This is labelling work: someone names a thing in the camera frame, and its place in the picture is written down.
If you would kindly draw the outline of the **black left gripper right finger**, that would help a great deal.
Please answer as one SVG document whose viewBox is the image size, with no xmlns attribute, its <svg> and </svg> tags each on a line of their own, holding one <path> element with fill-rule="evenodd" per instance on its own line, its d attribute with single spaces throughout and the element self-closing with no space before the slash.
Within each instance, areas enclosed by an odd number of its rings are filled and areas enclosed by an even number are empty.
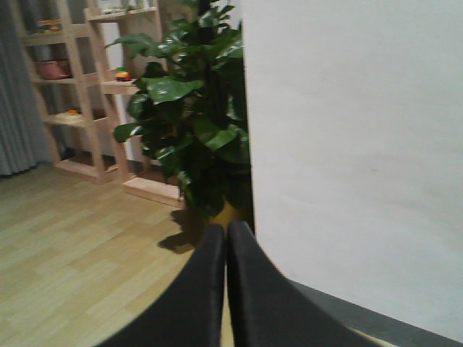
<svg viewBox="0 0 463 347">
<path fill-rule="evenodd" d="M 246 222 L 229 224 L 227 247 L 236 346 L 377 346 L 300 293 L 269 260 Z"/>
</svg>

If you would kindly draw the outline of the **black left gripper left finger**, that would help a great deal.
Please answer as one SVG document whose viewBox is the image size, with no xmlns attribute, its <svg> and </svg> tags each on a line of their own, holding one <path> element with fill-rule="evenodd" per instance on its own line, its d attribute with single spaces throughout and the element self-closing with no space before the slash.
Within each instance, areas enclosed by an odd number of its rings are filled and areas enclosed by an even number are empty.
<svg viewBox="0 0 463 347">
<path fill-rule="evenodd" d="M 99 346 L 220 346 L 224 270 L 224 228 L 210 224 L 169 287 Z"/>
</svg>

